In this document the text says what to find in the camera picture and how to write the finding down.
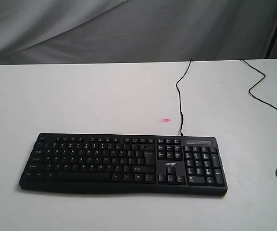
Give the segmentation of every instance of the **white fabric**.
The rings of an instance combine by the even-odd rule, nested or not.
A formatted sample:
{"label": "white fabric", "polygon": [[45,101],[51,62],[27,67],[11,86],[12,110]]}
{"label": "white fabric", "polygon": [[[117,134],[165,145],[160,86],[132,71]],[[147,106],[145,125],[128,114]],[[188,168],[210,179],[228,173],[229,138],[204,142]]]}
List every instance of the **white fabric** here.
{"label": "white fabric", "polygon": [[264,58],[277,23],[277,0],[14,2],[0,19],[0,64]]}

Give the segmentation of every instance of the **table surface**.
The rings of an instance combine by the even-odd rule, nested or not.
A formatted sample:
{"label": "table surface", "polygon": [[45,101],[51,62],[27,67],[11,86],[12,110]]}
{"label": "table surface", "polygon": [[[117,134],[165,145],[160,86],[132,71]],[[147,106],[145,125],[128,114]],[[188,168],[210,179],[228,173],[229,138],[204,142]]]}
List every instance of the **table surface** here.
{"label": "table surface", "polygon": [[[277,106],[277,60],[249,62],[267,75],[253,93]],[[277,230],[277,111],[247,94],[262,76],[240,61],[193,62],[180,82],[183,133],[217,138],[224,197],[19,188],[41,132],[177,135],[187,65],[0,66],[0,231]]]}

